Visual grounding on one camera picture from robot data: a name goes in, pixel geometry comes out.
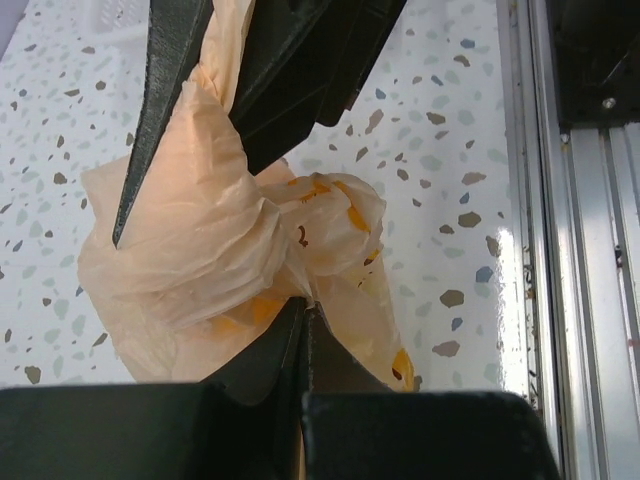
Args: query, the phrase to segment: plastic bag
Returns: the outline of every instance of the plastic bag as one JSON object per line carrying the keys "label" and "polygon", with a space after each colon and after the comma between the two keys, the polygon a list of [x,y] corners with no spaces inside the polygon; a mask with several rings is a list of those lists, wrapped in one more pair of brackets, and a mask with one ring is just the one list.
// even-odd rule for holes
{"label": "plastic bag", "polygon": [[385,203],[356,177],[263,185],[227,114],[253,0],[215,1],[119,248],[127,158],[86,172],[96,216],[78,276],[139,381],[197,381],[251,343],[287,298],[319,300],[334,335],[381,381],[413,388],[379,256]]}

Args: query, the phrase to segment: metal bolt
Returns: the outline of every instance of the metal bolt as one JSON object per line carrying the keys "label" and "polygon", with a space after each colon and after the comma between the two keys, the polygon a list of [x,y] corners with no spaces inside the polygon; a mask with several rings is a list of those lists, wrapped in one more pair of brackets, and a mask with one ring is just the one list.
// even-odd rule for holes
{"label": "metal bolt", "polygon": [[602,106],[604,107],[605,110],[611,110],[613,107],[616,106],[616,99],[613,97],[605,98],[602,101]]}

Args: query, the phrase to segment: terrazzo surface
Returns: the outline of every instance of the terrazzo surface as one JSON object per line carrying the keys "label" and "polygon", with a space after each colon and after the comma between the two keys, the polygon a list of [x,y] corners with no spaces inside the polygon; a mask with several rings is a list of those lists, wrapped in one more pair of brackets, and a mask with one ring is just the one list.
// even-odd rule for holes
{"label": "terrazzo surface", "polygon": [[[78,284],[93,223],[79,175],[129,152],[144,56],[88,44],[78,18],[74,1],[32,1],[0,63],[4,386],[131,380]],[[495,0],[409,0],[352,111],[287,155],[387,200],[396,321],[423,389],[518,391],[506,150]]]}

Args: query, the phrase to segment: black plastic part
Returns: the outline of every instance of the black plastic part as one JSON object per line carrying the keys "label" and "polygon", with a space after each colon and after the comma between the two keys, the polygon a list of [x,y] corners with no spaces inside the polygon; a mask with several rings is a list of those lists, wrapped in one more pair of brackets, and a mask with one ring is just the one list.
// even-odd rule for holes
{"label": "black plastic part", "polygon": [[563,127],[640,121],[640,2],[547,0]]}
{"label": "black plastic part", "polygon": [[542,424],[505,393],[392,393],[291,299],[199,384],[0,391],[2,478],[559,480]]}
{"label": "black plastic part", "polygon": [[207,385],[3,390],[0,477],[211,478],[214,415],[227,404]]}
{"label": "black plastic part", "polygon": [[512,394],[308,394],[302,425],[310,480],[560,480]]}
{"label": "black plastic part", "polygon": [[[406,0],[256,0],[230,118],[257,174],[350,106]],[[198,61],[211,0],[152,0],[142,112],[115,245],[181,84]]]}
{"label": "black plastic part", "polygon": [[198,63],[212,12],[211,0],[151,0],[144,99],[113,231],[115,245],[158,149],[182,82]]}

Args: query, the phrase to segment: brown speck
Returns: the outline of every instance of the brown speck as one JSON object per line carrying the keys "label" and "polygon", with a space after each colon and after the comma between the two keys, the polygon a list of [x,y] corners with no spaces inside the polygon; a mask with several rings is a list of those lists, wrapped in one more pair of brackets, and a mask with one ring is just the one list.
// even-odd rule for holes
{"label": "brown speck", "polygon": [[362,147],[358,150],[358,153],[356,154],[356,162],[359,162],[367,153],[369,153],[369,149],[367,147]]}
{"label": "brown speck", "polygon": [[53,176],[53,183],[55,183],[56,185],[64,185],[65,183],[67,183],[67,177],[58,172]]}
{"label": "brown speck", "polygon": [[24,367],[24,373],[32,385],[40,383],[40,376],[42,372],[38,367]]}
{"label": "brown speck", "polygon": [[487,241],[487,249],[489,250],[491,256],[498,258],[500,256],[500,244],[498,243],[498,241],[495,238],[490,237],[489,235],[487,235],[485,240]]}
{"label": "brown speck", "polygon": [[471,66],[471,63],[469,63],[469,59],[467,57],[465,57],[464,55],[456,55],[455,57],[453,57],[453,61],[461,63],[465,67],[470,67]]}
{"label": "brown speck", "polygon": [[464,228],[473,228],[480,223],[482,218],[476,212],[464,213],[458,216],[458,225]]}
{"label": "brown speck", "polygon": [[93,342],[93,345],[91,345],[92,347],[97,347],[99,345],[102,345],[104,343],[104,341],[107,339],[109,335],[106,334],[106,332],[103,332],[100,334],[100,336],[97,338],[97,340],[95,342]]}
{"label": "brown speck", "polygon": [[455,340],[449,340],[448,342],[436,345],[431,349],[433,353],[440,355],[441,357],[455,357],[460,350],[460,344]]}
{"label": "brown speck", "polygon": [[447,121],[444,115],[440,115],[438,113],[433,113],[433,112],[427,112],[427,118],[434,125],[442,125],[444,122]]}
{"label": "brown speck", "polygon": [[369,117],[369,126],[365,128],[364,134],[369,135],[373,132],[373,129],[376,128],[380,123],[380,120],[382,120],[382,117],[384,117],[384,112],[382,110],[378,109],[373,112]]}
{"label": "brown speck", "polygon": [[464,293],[460,290],[447,290],[440,295],[440,303],[449,308],[462,305],[464,303]]}
{"label": "brown speck", "polygon": [[420,387],[422,386],[422,377],[420,375],[416,375],[413,377],[413,391],[417,393],[420,391]]}
{"label": "brown speck", "polygon": [[302,245],[302,248],[307,248],[307,245],[309,245],[309,242],[307,242],[304,237],[307,234],[307,232],[305,231],[304,227],[302,225],[298,226],[298,230],[300,230],[300,240],[298,240],[298,243],[300,245]]}
{"label": "brown speck", "polygon": [[484,173],[468,172],[462,177],[462,183],[465,185],[473,185],[474,183],[481,182],[485,178],[487,178],[487,176]]}

